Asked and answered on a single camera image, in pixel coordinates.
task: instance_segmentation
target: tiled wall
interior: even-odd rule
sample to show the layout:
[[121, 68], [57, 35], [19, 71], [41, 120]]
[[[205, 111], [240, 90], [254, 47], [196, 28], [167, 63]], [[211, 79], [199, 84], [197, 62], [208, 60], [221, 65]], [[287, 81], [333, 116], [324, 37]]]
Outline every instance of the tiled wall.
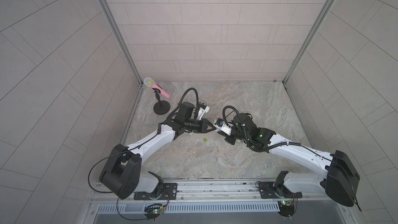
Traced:
[[398, 223], [398, 0], [336, 0], [287, 83], [313, 144], [358, 170], [362, 222]]
[[97, 0], [0, 0], [0, 223], [71, 224], [137, 88]]
[[325, 0], [107, 0], [141, 77], [280, 81]]

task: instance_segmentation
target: metal grate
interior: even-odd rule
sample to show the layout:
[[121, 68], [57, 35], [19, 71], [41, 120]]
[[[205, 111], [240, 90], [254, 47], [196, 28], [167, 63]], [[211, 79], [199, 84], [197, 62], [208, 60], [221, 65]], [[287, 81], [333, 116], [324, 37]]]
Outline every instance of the metal grate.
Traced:
[[[140, 214], [144, 207], [142, 203], [119, 203], [120, 213]], [[116, 204], [100, 204], [97, 214], [117, 213]], [[256, 202], [171, 202], [164, 213], [220, 213], [220, 212], [279, 212], [277, 201]]]

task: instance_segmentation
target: black round stand base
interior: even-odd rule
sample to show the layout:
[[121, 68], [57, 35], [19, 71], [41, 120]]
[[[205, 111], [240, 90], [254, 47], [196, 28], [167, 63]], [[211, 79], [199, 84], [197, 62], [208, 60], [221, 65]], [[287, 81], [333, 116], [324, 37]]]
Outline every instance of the black round stand base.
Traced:
[[156, 102], [156, 104], [153, 106], [153, 111], [157, 115], [163, 115], [166, 114], [168, 111], [170, 111], [170, 104], [167, 101], [160, 101]]

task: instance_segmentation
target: microphone stand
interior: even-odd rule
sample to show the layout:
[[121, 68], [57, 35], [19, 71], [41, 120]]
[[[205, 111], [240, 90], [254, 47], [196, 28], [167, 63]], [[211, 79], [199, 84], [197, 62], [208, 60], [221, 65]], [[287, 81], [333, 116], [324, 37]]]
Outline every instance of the microphone stand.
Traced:
[[153, 111], [157, 115], [163, 115], [166, 114], [168, 111], [170, 111], [170, 103], [167, 101], [161, 101], [160, 100], [160, 90], [157, 88], [152, 88], [155, 91], [155, 97], [158, 100], [156, 104], [153, 106]]

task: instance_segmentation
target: yellow band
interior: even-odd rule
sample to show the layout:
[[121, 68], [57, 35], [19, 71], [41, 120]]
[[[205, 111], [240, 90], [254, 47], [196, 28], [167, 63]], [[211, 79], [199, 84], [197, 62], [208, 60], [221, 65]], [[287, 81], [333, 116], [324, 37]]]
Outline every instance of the yellow band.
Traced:
[[[148, 83], [148, 85], [149, 85], [149, 84], [151, 84], [151, 83], [152, 83], [152, 81], [153, 81], [153, 79], [151, 79], [151, 80], [150, 80], [150, 82]], [[148, 85], [146, 85], [146, 86], [148, 87]]]

